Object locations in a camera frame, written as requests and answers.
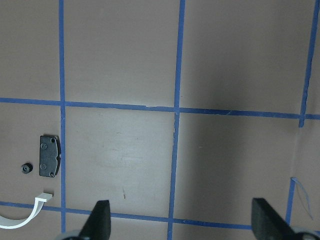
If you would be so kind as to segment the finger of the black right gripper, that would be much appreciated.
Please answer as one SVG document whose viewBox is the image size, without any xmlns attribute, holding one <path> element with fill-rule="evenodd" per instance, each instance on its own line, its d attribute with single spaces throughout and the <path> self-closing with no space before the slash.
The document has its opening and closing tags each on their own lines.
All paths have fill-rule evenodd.
<svg viewBox="0 0 320 240">
<path fill-rule="evenodd" d="M 296 235 L 264 198 L 251 201 L 251 229 L 257 240 L 294 240 Z"/>
</svg>

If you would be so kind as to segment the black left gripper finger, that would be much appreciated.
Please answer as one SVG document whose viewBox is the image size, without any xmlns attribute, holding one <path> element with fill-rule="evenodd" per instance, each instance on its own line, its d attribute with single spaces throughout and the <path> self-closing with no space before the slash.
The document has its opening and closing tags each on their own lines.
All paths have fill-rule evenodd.
<svg viewBox="0 0 320 240">
<path fill-rule="evenodd" d="M 99 200 L 77 238 L 80 240 L 109 240 L 111 236 L 111 210 L 109 200 Z"/>
</svg>

